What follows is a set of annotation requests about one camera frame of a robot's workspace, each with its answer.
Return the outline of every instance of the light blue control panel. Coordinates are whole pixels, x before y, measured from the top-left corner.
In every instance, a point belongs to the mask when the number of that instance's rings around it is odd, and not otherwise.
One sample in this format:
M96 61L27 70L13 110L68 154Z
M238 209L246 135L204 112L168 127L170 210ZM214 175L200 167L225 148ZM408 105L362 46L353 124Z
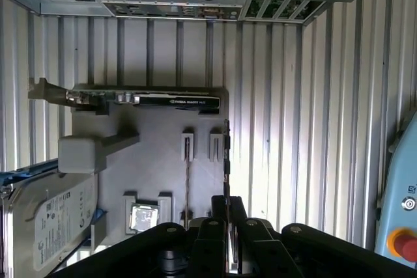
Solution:
M416 201L417 114L415 113L392 156L375 248L376 253L411 268L416 268L416 263L395 256L388 248L388 238L390 234L401 229L417 234Z

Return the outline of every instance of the metal screw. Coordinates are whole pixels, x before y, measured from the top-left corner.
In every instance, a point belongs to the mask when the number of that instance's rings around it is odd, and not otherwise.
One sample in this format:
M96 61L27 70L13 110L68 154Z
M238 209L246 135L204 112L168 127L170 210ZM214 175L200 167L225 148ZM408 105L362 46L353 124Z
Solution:
M12 193L12 190L13 190L12 186L3 186L0 189L1 198L2 199L7 198Z
M292 226L289 230L295 234L299 234L300 232L302 232L302 229L297 226Z
M249 226L255 226L255 225L257 225L257 222L254 221L253 219L250 219L246 222L246 224L248 224Z

